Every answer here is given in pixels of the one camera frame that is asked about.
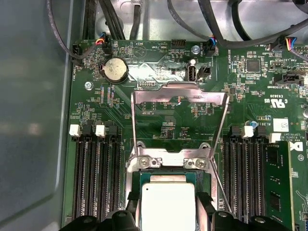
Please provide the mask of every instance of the green circuit board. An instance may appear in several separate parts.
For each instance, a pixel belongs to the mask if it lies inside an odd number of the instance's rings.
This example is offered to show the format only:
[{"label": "green circuit board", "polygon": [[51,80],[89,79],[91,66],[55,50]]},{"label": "green circuit board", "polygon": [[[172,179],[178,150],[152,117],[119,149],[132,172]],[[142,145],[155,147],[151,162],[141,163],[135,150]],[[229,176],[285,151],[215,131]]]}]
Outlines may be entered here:
[{"label": "green circuit board", "polygon": [[[93,43],[92,40],[83,40],[78,43],[78,48],[85,50]],[[113,165],[109,165],[105,170],[110,174],[106,176],[109,183],[104,186],[107,194],[104,201],[112,200],[115,197],[112,191],[116,189],[119,192],[116,208],[125,207],[125,162],[133,148],[131,93],[134,90],[157,90],[170,81],[187,80],[187,64],[194,59],[197,72],[202,67],[210,68],[211,72],[206,78],[196,81],[201,90],[225,92],[230,97],[220,144],[216,150],[219,172],[222,173],[223,168],[222,137],[229,132],[231,126],[243,128],[248,121],[256,121],[259,126],[266,128],[267,136],[273,132],[281,133],[281,140],[289,142],[289,145],[284,144],[284,147],[290,149],[288,162],[291,163],[290,173],[284,174],[284,177],[289,176],[292,181],[292,184],[287,184],[287,189],[281,188],[281,191],[291,192],[289,198],[293,204],[294,219],[291,219],[291,216],[282,221],[277,217],[272,218],[277,218],[290,229],[295,224],[300,230],[308,229],[308,123],[303,115],[303,111],[308,107],[306,62],[296,59],[287,51],[270,51],[268,45],[238,50],[217,46],[215,54],[206,57],[203,42],[185,42],[184,49],[173,49],[171,41],[112,40],[110,43],[112,57],[120,57],[126,61],[128,79],[120,84],[108,82],[100,74],[100,64],[111,56],[105,54],[102,48],[96,49],[83,60],[82,67],[73,67],[69,112],[69,124],[80,125],[81,131],[85,126],[90,125],[94,129],[96,124],[104,123],[107,135],[117,135],[118,145],[103,151],[109,155],[109,163],[118,162],[117,173],[114,173]],[[191,51],[195,45],[201,49],[199,54],[193,54]],[[308,46],[298,45],[295,50],[306,53]],[[279,79],[287,74],[298,75],[302,81],[283,82]],[[93,84],[92,90],[85,89],[87,81]],[[169,152],[199,148],[204,142],[213,145],[214,132],[220,123],[220,113],[221,108],[216,105],[190,103],[180,95],[168,103],[144,102],[136,106],[137,140],[142,141],[147,148],[165,148]],[[76,156],[80,153],[80,148],[87,158],[89,149],[78,147],[76,141],[68,137],[63,225],[71,220],[74,213],[74,177]],[[91,148],[91,152],[101,148],[96,144]],[[117,159],[111,157],[113,154],[118,155]],[[93,159],[92,165],[97,166],[98,162]],[[96,180],[101,174],[97,169],[93,174],[94,182],[97,183]],[[118,180],[117,187],[112,183],[113,174],[116,174]],[[96,190],[93,196],[94,211],[97,209],[96,197],[102,192],[95,187],[93,190]],[[276,202],[284,203],[279,198]],[[111,210],[108,202],[106,204],[107,210]]]}]

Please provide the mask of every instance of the metal socket bracket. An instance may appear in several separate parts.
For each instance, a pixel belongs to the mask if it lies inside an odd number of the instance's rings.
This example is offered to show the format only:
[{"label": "metal socket bracket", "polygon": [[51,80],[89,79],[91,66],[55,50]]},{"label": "metal socket bracket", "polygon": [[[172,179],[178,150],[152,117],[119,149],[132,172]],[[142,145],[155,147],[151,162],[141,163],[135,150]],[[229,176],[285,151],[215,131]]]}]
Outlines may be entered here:
[{"label": "metal socket bracket", "polygon": [[138,147],[137,168],[160,168],[163,166],[183,167],[208,171],[210,168],[207,149],[182,149],[169,153],[166,149]]},{"label": "metal socket bracket", "polygon": [[137,148],[135,105],[143,102],[167,103],[175,96],[184,96],[191,103],[214,103],[222,106],[220,124],[214,133],[214,146],[210,149],[209,158],[214,156],[222,125],[227,113],[229,97],[223,92],[203,92],[196,83],[193,82],[169,82],[162,85],[157,91],[134,91],[131,94],[131,114],[133,124],[134,151],[137,157],[140,153]]},{"label": "metal socket bracket", "polygon": [[179,153],[168,153],[166,149],[138,147],[140,156],[136,157],[134,149],[126,166],[126,198],[132,189],[133,172],[143,168],[160,168],[162,165],[183,166],[185,169],[200,169],[211,174],[211,197],[213,206],[218,208],[218,177],[215,160],[209,160],[210,148],[183,149]]}]

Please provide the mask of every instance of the white slot latch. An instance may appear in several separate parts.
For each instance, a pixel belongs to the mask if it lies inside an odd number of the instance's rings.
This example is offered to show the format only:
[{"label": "white slot latch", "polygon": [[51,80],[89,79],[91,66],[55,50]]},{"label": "white slot latch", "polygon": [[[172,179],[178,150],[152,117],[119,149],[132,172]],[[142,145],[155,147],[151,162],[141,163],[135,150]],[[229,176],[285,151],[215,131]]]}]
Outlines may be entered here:
[{"label": "white slot latch", "polygon": [[69,134],[73,137],[80,137],[80,126],[79,124],[71,124],[69,127]]},{"label": "white slot latch", "polygon": [[244,126],[242,133],[242,138],[249,138],[254,136],[254,129],[252,126]]},{"label": "white slot latch", "polygon": [[105,138],[106,129],[104,124],[96,125],[95,135],[101,138]]},{"label": "white slot latch", "polygon": [[281,140],[281,133],[271,133],[269,134],[269,142],[270,143],[276,143],[276,141]]}]

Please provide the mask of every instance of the dimm slot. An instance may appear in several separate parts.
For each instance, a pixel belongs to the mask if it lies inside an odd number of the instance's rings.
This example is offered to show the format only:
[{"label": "dimm slot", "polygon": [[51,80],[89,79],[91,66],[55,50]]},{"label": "dimm slot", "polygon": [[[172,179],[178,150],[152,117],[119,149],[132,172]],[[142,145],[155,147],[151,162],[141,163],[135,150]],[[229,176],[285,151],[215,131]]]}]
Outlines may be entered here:
[{"label": "dimm slot", "polygon": [[84,191],[84,174],[85,174],[85,148],[86,145],[84,142],[81,143],[79,157],[79,168],[78,168],[78,186],[77,186],[77,209],[76,209],[76,217],[80,217],[83,215],[83,191]]},{"label": "dimm slot", "polygon": [[265,157],[265,145],[264,144],[258,144],[259,146],[259,190],[260,190],[260,215],[265,216],[265,195],[264,195],[264,157]]},{"label": "dimm slot", "polygon": [[261,204],[260,204],[260,180],[259,180],[259,157],[260,157],[260,154],[259,154],[259,150],[258,150],[258,146],[256,143],[253,143],[252,144],[253,146],[253,176],[254,176],[254,197],[253,197],[253,200],[254,200],[254,214],[253,216],[255,215],[259,215],[261,212],[260,212],[260,207],[261,207]]},{"label": "dimm slot", "polygon": [[253,172],[253,152],[252,152],[252,144],[247,144],[247,169],[248,169],[248,204],[249,204],[249,212],[248,216],[251,217],[254,215],[255,203],[254,203],[254,172]]},{"label": "dimm slot", "polygon": [[121,161],[121,151],[120,144],[116,139],[111,141],[111,151],[112,154],[112,189],[110,192],[110,210],[119,209],[119,194],[120,194],[120,161]]},{"label": "dimm slot", "polygon": [[80,162],[82,162],[82,142],[76,142],[76,155],[75,155],[75,169],[74,169],[74,188],[73,188],[73,208],[72,208],[72,219],[77,218],[77,211],[80,211]]},{"label": "dimm slot", "polygon": [[95,181],[96,181],[96,142],[91,143],[91,161],[90,164],[90,174],[89,174],[89,215],[94,215],[94,205],[95,205]]},{"label": "dimm slot", "polygon": [[230,201],[229,201],[229,204],[230,204],[230,207],[231,207],[231,210],[232,210],[232,213],[236,213],[236,174],[235,174],[235,165],[236,165],[236,162],[235,162],[235,144],[234,143],[231,143],[230,144],[230,147],[231,147],[231,150],[230,150],[230,165],[229,165],[229,173],[230,173],[230,176],[231,176],[231,179],[230,179],[230,189],[231,189],[231,198],[230,198]]},{"label": "dimm slot", "polygon": [[248,223],[248,171],[247,171],[247,163],[248,163],[248,156],[247,156],[247,144],[243,143],[242,148],[242,171],[243,171],[243,177],[242,177],[242,209],[243,209],[243,221]]},{"label": "dimm slot", "polygon": [[109,143],[100,144],[99,177],[97,191],[97,217],[100,221],[105,220],[108,213],[108,152]]},{"label": "dimm slot", "polygon": [[224,143],[223,146],[223,185],[228,202],[230,202],[229,145],[229,143]]},{"label": "dimm slot", "polygon": [[90,214],[90,182],[91,182],[91,164],[92,164],[92,144],[86,142],[86,168],[85,168],[85,186],[84,186],[84,215]]},{"label": "dimm slot", "polygon": [[237,165],[236,165],[236,172],[237,172],[237,182],[236,182],[236,188],[237,188],[237,217],[240,220],[243,220],[243,154],[242,154],[242,145],[240,143],[236,144],[236,150],[237,150]]}]

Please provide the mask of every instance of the logo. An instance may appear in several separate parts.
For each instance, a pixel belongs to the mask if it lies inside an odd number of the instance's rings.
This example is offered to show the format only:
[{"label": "logo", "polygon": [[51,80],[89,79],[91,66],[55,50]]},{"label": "logo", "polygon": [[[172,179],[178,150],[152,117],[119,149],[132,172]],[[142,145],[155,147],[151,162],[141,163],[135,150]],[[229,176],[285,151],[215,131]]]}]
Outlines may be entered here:
[{"label": "logo", "polygon": [[288,103],[288,100],[285,99],[264,99],[264,103],[271,103],[272,108],[285,108],[285,104]]},{"label": "logo", "polygon": [[273,108],[285,108],[285,105],[282,102],[282,99],[271,99],[270,102]]},{"label": "logo", "polygon": [[303,142],[295,142],[295,143],[290,142],[290,151],[292,151],[292,150],[302,152],[303,151]]},{"label": "logo", "polygon": [[304,156],[302,154],[298,155],[297,158],[298,158],[299,161],[303,161],[304,160]]}]

